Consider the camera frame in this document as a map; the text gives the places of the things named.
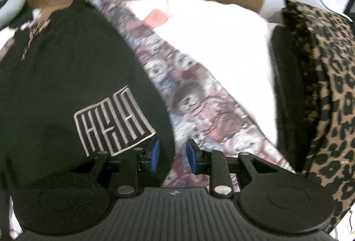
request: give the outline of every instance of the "pink tag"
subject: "pink tag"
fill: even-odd
[[[159,27],[161,25],[164,25],[166,21],[169,19],[169,15],[165,14],[163,11],[154,9],[153,11],[150,12],[150,14],[143,20],[143,22],[150,27],[151,29],[154,29],[156,27]]]

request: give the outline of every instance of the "circular cap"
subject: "circular cap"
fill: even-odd
[[[269,190],[268,198],[272,204],[286,210],[300,209],[310,200],[305,191],[292,187],[272,188]]]
[[[228,195],[232,191],[232,189],[225,185],[219,185],[214,188],[214,191],[221,195]]]
[[[134,193],[134,188],[129,185],[124,185],[124,186],[118,187],[117,192],[122,195],[129,195],[129,194]]]
[[[47,210],[57,212],[74,207],[79,198],[78,192],[74,190],[48,189],[39,196],[38,203]]]
[[[324,229],[333,215],[333,196],[322,186],[288,173],[255,175],[241,190],[239,208],[250,221],[275,233]]]

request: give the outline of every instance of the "black plastic part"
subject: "black plastic part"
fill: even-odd
[[[131,186],[134,192],[130,194],[120,194],[117,189],[121,186]],[[129,152],[126,158],[122,161],[118,173],[112,173],[112,178],[109,186],[109,191],[117,194],[119,197],[132,197],[138,192],[138,163],[137,154]]]
[[[234,193],[233,183],[230,178],[228,165],[225,160],[224,153],[221,151],[213,150],[212,152],[204,152],[205,155],[211,158],[210,166],[210,179],[209,179],[209,191],[212,195],[221,198],[231,197]],[[219,186],[226,186],[230,188],[230,192],[227,194],[220,194],[216,188]]]
[[[45,235],[81,232],[107,214],[108,192],[97,178],[108,155],[90,158],[72,171],[61,171],[11,192],[20,224]]]
[[[198,174],[210,175],[212,155],[207,153],[208,151],[201,150],[193,139],[188,139],[186,141],[186,155],[192,173],[196,175]],[[224,159],[227,162],[227,166],[230,174],[233,173],[235,174],[239,172],[239,163],[236,158],[224,156]],[[222,171],[221,169],[222,167],[217,167],[217,172],[221,172]],[[224,174],[225,178],[230,178],[230,175],[227,176],[227,170],[223,170],[223,172],[225,172]]]
[[[298,55],[291,32],[284,26],[274,28],[269,55],[275,75],[277,103],[277,149],[296,172],[303,170],[315,132],[304,126],[305,98]]]
[[[18,241],[331,241],[325,232],[275,235],[248,222],[230,199],[205,188],[146,188],[120,199],[100,224],[69,236],[25,232]]]
[[[252,154],[239,154],[238,205],[266,230],[304,234],[323,230],[334,212],[334,200],[322,186]]]

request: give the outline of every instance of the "embroidered logo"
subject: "embroidered logo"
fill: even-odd
[[[156,133],[127,86],[76,112],[74,119],[87,156],[99,151],[116,156]]]

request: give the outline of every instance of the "gray fabric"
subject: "gray fabric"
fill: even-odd
[[[12,21],[21,11],[26,0],[8,0],[0,9],[0,29]]]

